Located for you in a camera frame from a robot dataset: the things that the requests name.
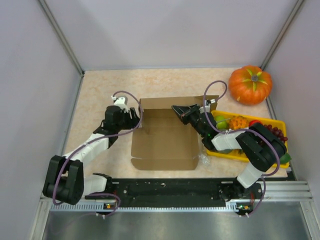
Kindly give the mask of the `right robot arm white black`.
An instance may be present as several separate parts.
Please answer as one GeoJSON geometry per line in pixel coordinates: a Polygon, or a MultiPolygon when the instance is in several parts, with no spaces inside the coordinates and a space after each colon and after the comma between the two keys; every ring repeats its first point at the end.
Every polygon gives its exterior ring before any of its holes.
{"type": "Polygon", "coordinates": [[[217,129],[209,101],[205,101],[203,106],[172,105],[171,108],[184,125],[190,124],[195,129],[207,150],[242,150],[248,158],[249,163],[232,185],[221,187],[220,195],[226,201],[233,196],[245,198],[249,195],[252,185],[287,153],[285,144],[261,123],[237,130],[217,129]]]}

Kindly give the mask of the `brown cardboard box sheet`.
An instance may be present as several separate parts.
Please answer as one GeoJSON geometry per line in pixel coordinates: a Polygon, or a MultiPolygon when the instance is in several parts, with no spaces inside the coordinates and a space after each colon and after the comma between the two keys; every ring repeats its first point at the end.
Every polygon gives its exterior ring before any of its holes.
{"type": "Polygon", "coordinates": [[[142,122],[133,131],[131,163],[142,171],[193,171],[199,162],[198,133],[184,125],[173,105],[203,105],[203,96],[141,98],[142,122]]]}

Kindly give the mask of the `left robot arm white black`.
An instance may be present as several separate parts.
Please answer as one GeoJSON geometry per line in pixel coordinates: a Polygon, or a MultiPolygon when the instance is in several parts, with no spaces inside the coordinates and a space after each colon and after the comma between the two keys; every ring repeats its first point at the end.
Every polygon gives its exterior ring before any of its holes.
{"type": "Polygon", "coordinates": [[[104,119],[90,137],[75,150],[54,155],[48,165],[42,193],[55,205],[77,204],[81,198],[98,194],[109,198],[114,191],[110,177],[103,173],[84,176],[85,167],[102,152],[109,150],[120,136],[131,133],[140,124],[135,108],[108,106],[104,119]]]}

